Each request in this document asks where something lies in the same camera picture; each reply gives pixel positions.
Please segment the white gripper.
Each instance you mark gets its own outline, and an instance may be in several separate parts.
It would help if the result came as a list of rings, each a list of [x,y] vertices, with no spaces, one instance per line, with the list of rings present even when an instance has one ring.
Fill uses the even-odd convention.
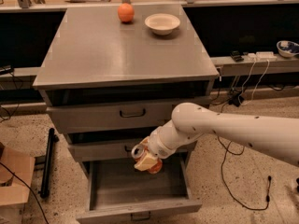
[[[140,144],[148,146],[149,152],[146,151],[137,159],[134,167],[138,171],[147,171],[157,163],[158,158],[166,159],[176,151],[176,149],[172,147],[172,130],[164,126],[158,127],[149,136],[144,138]]]

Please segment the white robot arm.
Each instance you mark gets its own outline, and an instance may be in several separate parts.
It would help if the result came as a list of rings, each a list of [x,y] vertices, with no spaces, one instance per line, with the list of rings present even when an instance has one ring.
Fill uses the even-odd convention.
[[[165,125],[133,148],[135,168],[155,174],[161,170],[163,159],[206,133],[294,166],[299,163],[299,119],[217,113],[183,103],[174,108]]]

